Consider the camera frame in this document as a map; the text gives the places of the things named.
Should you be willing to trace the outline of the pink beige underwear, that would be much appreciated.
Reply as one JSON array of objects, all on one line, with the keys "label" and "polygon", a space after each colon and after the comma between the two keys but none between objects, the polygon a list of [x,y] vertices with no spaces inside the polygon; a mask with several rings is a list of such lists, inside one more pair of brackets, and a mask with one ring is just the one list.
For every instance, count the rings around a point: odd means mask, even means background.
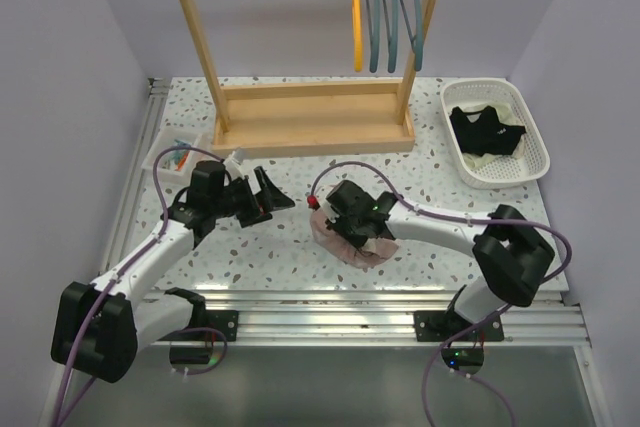
[{"label": "pink beige underwear", "polygon": [[358,269],[376,267],[394,257],[399,249],[397,243],[388,239],[369,239],[361,248],[353,247],[345,239],[327,227],[327,216],[314,211],[310,226],[315,242],[340,261]]}]

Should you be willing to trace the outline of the black underwear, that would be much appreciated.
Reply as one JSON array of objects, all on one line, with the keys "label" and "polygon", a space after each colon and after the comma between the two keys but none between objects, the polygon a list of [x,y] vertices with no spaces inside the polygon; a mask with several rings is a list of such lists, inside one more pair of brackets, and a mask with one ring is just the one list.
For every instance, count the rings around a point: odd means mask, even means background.
[{"label": "black underwear", "polygon": [[493,106],[475,112],[454,107],[449,120],[463,154],[512,155],[527,133],[524,126],[501,122]]}]

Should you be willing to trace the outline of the yellow plastic hanger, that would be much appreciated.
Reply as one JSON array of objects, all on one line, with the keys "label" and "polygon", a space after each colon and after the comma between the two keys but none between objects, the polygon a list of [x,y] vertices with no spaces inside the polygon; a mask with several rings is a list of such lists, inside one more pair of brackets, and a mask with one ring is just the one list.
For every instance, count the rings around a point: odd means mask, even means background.
[{"label": "yellow plastic hanger", "polygon": [[360,72],[363,67],[363,36],[361,0],[351,0],[354,71]]}]

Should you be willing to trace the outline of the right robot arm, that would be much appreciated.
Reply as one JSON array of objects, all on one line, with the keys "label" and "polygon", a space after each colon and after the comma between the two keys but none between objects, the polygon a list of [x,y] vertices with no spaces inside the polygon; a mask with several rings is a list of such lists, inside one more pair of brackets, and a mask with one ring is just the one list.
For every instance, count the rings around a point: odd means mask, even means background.
[{"label": "right robot arm", "polygon": [[357,251],[385,239],[434,244],[473,258],[481,275],[428,322],[429,329],[461,340],[507,305],[530,306],[555,258],[536,228],[504,204],[479,219],[447,210],[427,212],[393,192],[374,198],[345,180],[326,194],[320,210],[328,229]]}]

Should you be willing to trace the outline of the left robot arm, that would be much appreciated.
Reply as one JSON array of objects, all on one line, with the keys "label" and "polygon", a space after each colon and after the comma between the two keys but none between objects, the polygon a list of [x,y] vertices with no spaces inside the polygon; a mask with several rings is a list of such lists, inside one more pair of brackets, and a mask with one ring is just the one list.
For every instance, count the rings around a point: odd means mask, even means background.
[{"label": "left robot arm", "polygon": [[137,354],[175,332],[201,337],[208,327],[204,298],[171,288],[152,303],[145,296],[178,261],[194,251],[218,220],[250,227],[294,207],[263,168],[254,170],[259,189],[237,164],[200,161],[184,195],[162,213],[145,241],[119,264],[88,284],[73,282],[61,294],[51,358],[109,383],[119,381]]}]

